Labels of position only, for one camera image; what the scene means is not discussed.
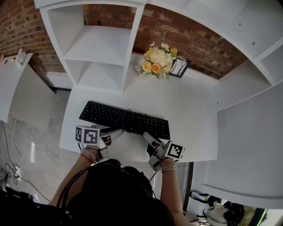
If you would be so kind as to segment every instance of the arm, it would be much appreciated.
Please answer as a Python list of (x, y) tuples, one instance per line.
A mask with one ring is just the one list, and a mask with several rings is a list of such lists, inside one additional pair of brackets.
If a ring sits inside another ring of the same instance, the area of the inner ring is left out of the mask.
[[(96, 156), (96, 151), (92, 150), (92, 149), (88, 149), (88, 151), (91, 151), (95, 156)], [(49, 205), (51, 206), (56, 206), (57, 202), (59, 200), (59, 197), (62, 193), (62, 191), (64, 190), (65, 186), (69, 183), (69, 181), (72, 179), (73, 176), (75, 176), (78, 172), (84, 170), (85, 168), (87, 168), (88, 166), (90, 166), (91, 163), (89, 160), (87, 160), (84, 156), (80, 155), (77, 162), (75, 163), (75, 165), (72, 167), (72, 169), (70, 170), (70, 172), (67, 174), (67, 176), (64, 178), (64, 180), (62, 181), (62, 183), (59, 185), (53, 199), (51, 200), (51, 202), (49, 203)], [(82, 187), (84, 185), (84, 180), (86, 177), (86, 173), (83, 174), (81, 176), (81, 178), (79, 178), (74, 185), (72, 186), (69, 195), (68, 195), (68, 200), (70, 200), (72, 197), (74, 197), (76, 194), (80, 193), (82, 190)]]
[[(166, 158), (161, 166), (173, 165), (172, 158)], [(178, 187), (176, 170), (164, 172), (162, 174), (161, 202), (171, 211), (176, 226), (187, 226), (189, 222), (183, 215), (182, 199)]]

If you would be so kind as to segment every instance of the wrist strap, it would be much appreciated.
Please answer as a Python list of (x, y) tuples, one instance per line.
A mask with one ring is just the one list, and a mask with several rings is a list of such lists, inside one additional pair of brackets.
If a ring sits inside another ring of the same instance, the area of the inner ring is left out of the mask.
[(162, 171), (163, 173), (164, 173), (164, 172), (167, 172), (167, 171), (172, 171), (172, 170), (177, 170), (176, 164), (164, 166), (164, 167), (162, 167), (162, 169), (161, 169), (161, 171)]

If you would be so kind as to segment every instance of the green leaf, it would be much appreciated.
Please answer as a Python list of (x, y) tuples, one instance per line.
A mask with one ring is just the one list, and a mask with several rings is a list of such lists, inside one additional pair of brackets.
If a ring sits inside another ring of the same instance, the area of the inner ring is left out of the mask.
[(153, 73), (158, 79), (160, 77), (160, 74), (156, 74), (156, 73)]

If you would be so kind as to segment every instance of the hand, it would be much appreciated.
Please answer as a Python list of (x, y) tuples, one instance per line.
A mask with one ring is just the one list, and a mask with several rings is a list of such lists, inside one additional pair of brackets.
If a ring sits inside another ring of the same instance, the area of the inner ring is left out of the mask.
[(172, 159), (172, 158), (165, 158), (165, 159), (162, 160), (160, 166), (164, 167), (164, 166), (169, 166), (169, 165), (173, 165), (173, 164), (175, 164), (174, 159)]

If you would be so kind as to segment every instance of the white flower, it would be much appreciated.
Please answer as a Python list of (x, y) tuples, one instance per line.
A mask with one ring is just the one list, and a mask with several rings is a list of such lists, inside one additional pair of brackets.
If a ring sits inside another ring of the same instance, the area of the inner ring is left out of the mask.
[(164, 71), (166, 73), (170, 72), (171, 71), (171, 67), (172, 67), (172, 63), (167, 63), (166, 64), (166, 67), (164, 68)]
[(163, 78), (164, 80), (168, 80), (168, 75), (167, 75), (166, 73), (162, 73), (162, 78)]
[(171, 54), (170, 54), (170, 53), (167, 53), (166, 56), (167, 56), (167, 59), (166, 59), (166, 60), (167, 60), (167, 63), (170, 63), (170, 64), (171, 64), (171, 63), (173, 62), (173, 58), (172, 58)]
[(169, 51), (169, 45), (162, 43), (161, 47), (166, 49), (166, 51)]
[(160, 66), (164, 67), (167, 63), (167, 56), (163, 50), (153, 47), (150, 54), (150, 60), (154, 64), (160, 64)]
[(141, 66), (140, 65), (139, 66), (135, 66), (135, 68), (137, 69), (138, 72), (141, 71)]

